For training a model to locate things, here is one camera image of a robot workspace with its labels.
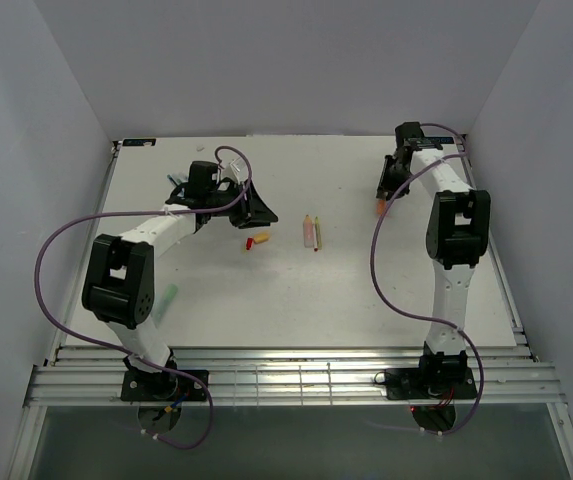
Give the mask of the yellow-orange pen cap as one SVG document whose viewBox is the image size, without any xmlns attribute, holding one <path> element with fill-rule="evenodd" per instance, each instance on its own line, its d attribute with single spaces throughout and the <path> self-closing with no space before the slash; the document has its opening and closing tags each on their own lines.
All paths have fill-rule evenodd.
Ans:
<svg viewBox="0 0 573 480">
<path fill-rule="evenodd" d="M 256 244 L 265 243 L 270 239 L 271 235 L 269 232 L 262 232 L 253 237 L 253 241 Z"/>
</svg>

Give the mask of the pink pencil-shaped pen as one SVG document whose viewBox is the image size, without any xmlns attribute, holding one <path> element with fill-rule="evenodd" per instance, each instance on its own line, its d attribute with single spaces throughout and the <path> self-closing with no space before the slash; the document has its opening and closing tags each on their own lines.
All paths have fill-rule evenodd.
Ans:
<svg viewBox="0 0 573 480">
<path fill-rule="evenodd" d="M 303 221 L 303 241 L 306 248 L 315 247 L 315 227 L 309 215 L 306 215 Z"/>
</svg>

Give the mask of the thin yellow pen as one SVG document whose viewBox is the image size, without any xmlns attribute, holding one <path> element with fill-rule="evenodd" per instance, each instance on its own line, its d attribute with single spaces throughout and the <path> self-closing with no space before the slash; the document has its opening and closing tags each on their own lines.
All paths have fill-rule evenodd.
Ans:
<svg viewBox="0 0 573 480">
<path fill-rule="evenodd" d="M 320 250 L 322 248 L 322 238 L 321 238 L 321 225 L 319 217 L 317 216 L 315 217 L 313 225 L 314 225 L 314 235 L 315 235 L 314 246 L 318 246 Z"/>
</svg>

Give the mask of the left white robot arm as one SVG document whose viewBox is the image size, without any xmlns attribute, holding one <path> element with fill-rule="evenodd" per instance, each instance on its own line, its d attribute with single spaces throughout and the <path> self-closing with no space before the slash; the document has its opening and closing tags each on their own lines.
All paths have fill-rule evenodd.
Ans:
<svg viewBox="0 0 573 480">
<path fill-rule="evenodd" d="M 218 184 L 184 183 L 171 193 L 162 216 L 93 241 L 82 306 L 115 333 L 128 351 L 127 365 L 146 372 L 143 386 L 156 399 L 171 397 L 178 387 L 176 372 L 167 368 L 171 349 L 152 318 L 156 261 L 218 216 L 238 229 L 268 227 L 278 221 L 250 182 L 226 179 L 223 189 Z"/>
</svg>

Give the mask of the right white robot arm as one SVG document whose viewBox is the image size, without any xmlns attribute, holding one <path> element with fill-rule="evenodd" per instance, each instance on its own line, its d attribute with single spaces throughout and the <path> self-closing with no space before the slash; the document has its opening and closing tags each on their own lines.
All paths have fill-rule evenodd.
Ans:
<svg viewBox="0 0 573 480">
<path fill-rule="evenodd" d="M 383 221 L 379 220 L 370 246 L 371 281 L 380 299 L 394 312 L 430 324 L 422 355 L 415 368 L 389 370 L 384 384 L 398 398 L 436 398 L 453 394 L 472 398 L 477 394 L 467 351 L 479 355 L 465 332 L 468 292 L 473 274 L 489 243 L 491 197 L 462 180 L 436 146 L 411 143 L 385 157 L 377 196 L 385 200 L 384 216 L 393 202 L 410 192 L 419 180 L 432 196 L 425 235 L 434 271 L 432 314 L 413 314 L 396 307 L 379 286 L 375 254 Z"/>
</svg>

